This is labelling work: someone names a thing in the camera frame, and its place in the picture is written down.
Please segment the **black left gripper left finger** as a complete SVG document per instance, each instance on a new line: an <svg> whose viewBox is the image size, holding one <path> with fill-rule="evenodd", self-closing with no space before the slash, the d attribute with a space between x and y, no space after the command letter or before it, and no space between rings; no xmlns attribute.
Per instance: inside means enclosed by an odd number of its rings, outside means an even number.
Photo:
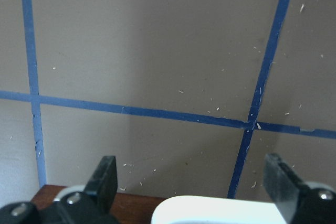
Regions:
<svg viewBox="0 0 336 224"><path fill-rule="evenodd" d="M110 213L116 193L116 157L104 156L82 191L42 210L28 201L8 204L1 208L1 223L117 223Z"/></svg>

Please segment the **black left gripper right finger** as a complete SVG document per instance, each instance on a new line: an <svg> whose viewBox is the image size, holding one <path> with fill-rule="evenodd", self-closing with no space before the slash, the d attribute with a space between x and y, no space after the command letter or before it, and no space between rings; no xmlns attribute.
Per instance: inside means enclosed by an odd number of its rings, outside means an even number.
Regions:
<svg viewBox="0 0 336 224"><path fill-rule="evenodd" d="M265 156L263 186L286 223L335 223L335 189L303 180L276 153Z"/></svg>

